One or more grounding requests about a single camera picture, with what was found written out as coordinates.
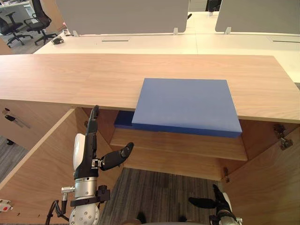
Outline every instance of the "office chair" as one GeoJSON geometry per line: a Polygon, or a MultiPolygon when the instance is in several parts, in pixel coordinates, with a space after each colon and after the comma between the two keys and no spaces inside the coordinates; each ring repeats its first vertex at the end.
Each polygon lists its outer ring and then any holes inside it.
{"type": "Polygon", "coordinates": [[[32,5],[34,8],[35,13],[32,14],[31,19],[24,20],[24,23],[29,27],[27,31],[37,31],[39,34],[42,32],[43,36],[36,40],[34,43],[38,45],[37,43],[41,40],[44,40],[44,45],[46,44],[46,40],[49,38],[54,38],[57,36],[57,34],[45,34],[44,29],[49,27],[51,23],[51,19],[46,15],[46,13],[43,11],[41,1],[40,0],[32,0],[32,5]],[[27,21],[36,19],[37,22],[35,23],[27,23],[27,21]]]}
{"type": "Polygon", "coordinates": [[[5,15],[5,16],[8,16],[10,18],[11,23],[6,22],[4,19],[2,19],[0,17],[0,33],[3,34],[3,35],[9,35],[9,34],[14,35],[12,38],[10,38],[8,40],[8,43],[7,43],[8,46],[14,40],[18,40],[18,41],[21,42],[22,45],[24,45],[24,43],[20,40],[20,38],[30,37],[31,39],[33,39],[33,36],[31,36],[31,35],[23,35],[23,34],[16,35],[16,33],[19,32],[18,28],[21,27],[23,25],[23,23],[14,21],[14,19],[13,19],[13,14],[14,13],[15,12],[11,12],[11,13],[8,13],[8,14],[5,15]]]}

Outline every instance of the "open cabinet door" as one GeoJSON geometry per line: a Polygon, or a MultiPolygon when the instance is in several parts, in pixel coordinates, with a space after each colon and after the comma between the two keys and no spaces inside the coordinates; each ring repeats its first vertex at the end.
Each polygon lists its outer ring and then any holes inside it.
{"type": "Polygon", "coordinates": [[[294,145],[281,150],[277,142],[222,180],[236,217],[243,225],[300,224],[300,130],[286,138],[294,145]]]}
{"type": "MultiPolygon", "coordinates": [[[[0,223],[42,224],[53,200],[61,201],[61,188],[74,185],[73,151],[77,133],[85,134],[88,116],[82,108],[70,109],[29,151],[0,183],[0,199],[10,200],[13,210],[0,214],[0,223]]],[[[108,143],[97,133],[97,156],[111,152],[108,143]]],[[[112,189],[122,167],[100,172],[98,185],[112,189]]],[[[72,208],[70,193],[66,216],[72,208]]],[[[68,223],[54,213],[51,223],[68,223]]]]}

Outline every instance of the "blue board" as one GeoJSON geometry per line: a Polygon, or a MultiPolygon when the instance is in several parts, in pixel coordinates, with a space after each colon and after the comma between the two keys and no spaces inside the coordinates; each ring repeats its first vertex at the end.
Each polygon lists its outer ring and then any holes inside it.
{"type": "Polygon", "coordinates": [[[146,78],[132,126],[222,137],[242,132],[226,80],[146,78]]]}
{"type": "Polygon", "coordinates": [[[134,129],[132,127],[132,118],[135,112],[120,110],[116,120],[114,121],[115,128],[134,129]]]}

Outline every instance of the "gray carpet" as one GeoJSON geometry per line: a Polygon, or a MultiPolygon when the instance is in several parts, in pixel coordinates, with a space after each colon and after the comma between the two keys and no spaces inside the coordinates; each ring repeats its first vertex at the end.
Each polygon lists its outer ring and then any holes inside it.
{"type": "Polygon", "coordinates": [[[0,182],[27,154],[27,150],[17,144],[7,145],[6,138],[0,136],[0,182]]]}
{"type": "MultiPolygon", "coordinates": [[[[10,44],[11,50],[13,54],[33,54],[35,53],[38,49],[44,46],[44,42],[40,41],[38,42],[38,46],[34,44],[36,40],[38,40],[40,37],[42,37],[42,34],[38,34],[36,31],[30,31],[27,32],[26,28],[21,29],[21,31],[17,34],[24,34],[24,35],[32,35],[33,39],[30,37],[26,38],[21,38],[23,41],[24,45],[21,45],[21,42],[14,40],[12,44],[10,44]]],[[[8,42],[8,40],[13,37],[13,35],[6,35],[6,36],[0,36],[0,38],[3,39],[5,43],[8,42]]]]}
{"type": "Polygon", "coordinates": [[[111,200],[106,203],[100,225],[120,225],[144,212],[147,222],[189,220],[209,224],[214,210],[199,209],[189,197],[213,198],[216,181],[124,168],[111,200]]]}

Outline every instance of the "wooden cabinet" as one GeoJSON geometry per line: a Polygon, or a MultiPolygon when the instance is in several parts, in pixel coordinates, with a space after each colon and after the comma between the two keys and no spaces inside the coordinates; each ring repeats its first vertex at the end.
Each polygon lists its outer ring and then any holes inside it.
{"type": "Polygon", "coordinates": [[[0,38],[0,55],[10,55],[12,54],[11,49],[8,45],[0,38]]]}
{"type": "Polygon", "coordinates": [[[294,145],[284,151],[280,141],[222,181],[232,209],[244,225],[300,223],[300,130],[287,138],[294,145]]]}
{"type": "MultiPolygon", "coordinates": [[[[61,199],[60,188],[74,183],[74,139],[77,133],[85,133],[84,124],[90,110],[68,110],[68,106],[56,104],[0,103],[1,107],[9,106],[11,112],[32,128],[26,134],[14,123],[5,126],[14,126],[19,142],[34,145],[0,183],[0,198],[11,200],[14,207],[8,213],[1,213],[0,221],[43,223],[51,202],[61,199]]],[[[115,129],[116,115],[117,111],[102,110],[98,118],[98,157],[133,141],[134,150],[124,167],[222,181],[232,200],[233,212],[242,217],[246,225],[297,224],[300,221],[298,124],[285,124],[287,138],[294,141],[294,146],[282,151],[281,142],[273,132],[273,122],[241,121],[242,137],[231,139],[115,129]],[[223,178],[224,167],[228,168],[229,183],[223,178]]],[[[105,184],[112,189],[121,170],[122,167],[116,167],[101,172],[98,185],[105,184]]],[[[52,222],[64,223],[64,220],[53,217],[52,222]]]]}
{"type": "MultiPolygon", "coordinates": [[[[0,214],[2,223],[45,222],[52,201],[61,199],[60,189],[74,185],[74,139],[77,133],[85,133],[86,120],[88,116],[81,108],[67,111],[0,183],[0,197],[11,200],[14,207],[12,211],[0,214]]],[[[110,146],[98,132],[97,156],[110,151],[110,146]]],[[[121,169],[115,167],[100,172],[98,185],[112,189],[121,169]]],[[[65,223],[57,217],[51,222],[65,223]]]]}
{"type": "Polygon", "coordinates": [[[61,104],[0,100],[0,135],[30,150],[69,109],[61,104]],[[4,113],[27,126],[7,120],[4,113]]]}

